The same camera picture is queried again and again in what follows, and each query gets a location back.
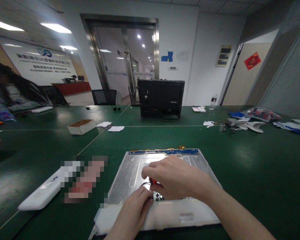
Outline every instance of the window blind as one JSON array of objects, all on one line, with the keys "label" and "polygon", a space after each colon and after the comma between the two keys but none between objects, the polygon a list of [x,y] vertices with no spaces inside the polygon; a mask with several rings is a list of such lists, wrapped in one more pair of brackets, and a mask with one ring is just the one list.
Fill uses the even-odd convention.
[{"label": "window blind", "polygon": [[300,119],[300,38],[261,106]]}]

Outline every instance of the glass door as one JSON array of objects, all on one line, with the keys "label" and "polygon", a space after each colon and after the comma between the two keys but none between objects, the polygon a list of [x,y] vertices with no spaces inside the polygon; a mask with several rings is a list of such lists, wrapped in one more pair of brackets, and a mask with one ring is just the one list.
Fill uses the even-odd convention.
[{"label": "glass door", "polygon": [[102,88],[139,105],[137,80],[159,78],[155,26],[93,22],[90,29]]}]

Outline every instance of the water bottle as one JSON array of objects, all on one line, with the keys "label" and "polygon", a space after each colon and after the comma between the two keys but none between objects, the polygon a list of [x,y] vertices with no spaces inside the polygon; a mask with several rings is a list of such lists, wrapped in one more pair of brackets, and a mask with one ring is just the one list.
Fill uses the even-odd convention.
[{"label": "water bottle", "polygon": [[218,98],[218,95],[215,93],[211,98],[211,103],[210,103],[210,107],[209,107],[210,110],[214,110],[214,107],[216,106],[217,98]]},{"label": "water bottle", "polygon": [[0,120],[15,120],[12,113],[4,105],[0,103]]}]

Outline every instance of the red desk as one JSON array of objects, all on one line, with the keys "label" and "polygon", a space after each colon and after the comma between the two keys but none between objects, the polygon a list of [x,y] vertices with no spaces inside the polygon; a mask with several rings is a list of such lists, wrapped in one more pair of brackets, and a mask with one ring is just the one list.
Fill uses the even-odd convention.
[{"label": "red desk", "polygon": [[52,83],[60,89],[64,96],[91,91],[89,82]]}]

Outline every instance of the metal door frame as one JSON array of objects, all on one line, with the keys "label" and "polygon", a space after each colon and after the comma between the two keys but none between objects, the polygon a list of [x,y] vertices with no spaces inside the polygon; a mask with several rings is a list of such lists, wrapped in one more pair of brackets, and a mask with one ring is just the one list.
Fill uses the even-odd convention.
[{"label": "metal door frame", "polygon": [[102,89],[109,89],[106,71],[101,58],[101,53],[98,47],[96,37],[98,33],[94,32],[93,27],[115,27],[121,28],[123,43],[125,47],[124,60],[128,75],[128,85],[131,105],[137,105],[136,101],[136,86],[132,70],[132,56],[129,50],[129,42],[127,28],[134,29],[151,29],[153,30],[153,45],[154,45],[154,75],[155,79],[159,79],[159,19],[158,18],[139,18],[111,15],[93,15],[81,14],[82,23],[86,31],[90,49],[93,52],[93,59],[97,68]]}]

